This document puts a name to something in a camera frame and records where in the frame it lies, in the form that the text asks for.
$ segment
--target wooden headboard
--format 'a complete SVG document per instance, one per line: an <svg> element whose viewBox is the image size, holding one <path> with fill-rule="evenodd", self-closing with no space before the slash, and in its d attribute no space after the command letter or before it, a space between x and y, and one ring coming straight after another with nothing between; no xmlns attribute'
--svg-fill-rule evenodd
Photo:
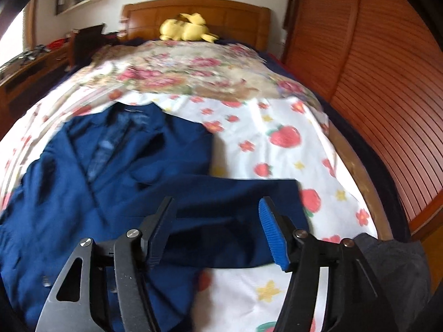
<svg viewBox="0 0 443 332"><path fill-rule="evenodd" d="M298 0L284 63L380 155L413 234L443 222L443 52L407 0Z"/></svg>
<svg viewBox="0 0 443 332"><path fill-rule="evenodd" d="M203 16L211 33L267 49L270 9L230 0L153 0L125 5L119 37L157 39L165 20L194 12Z"/></svg>

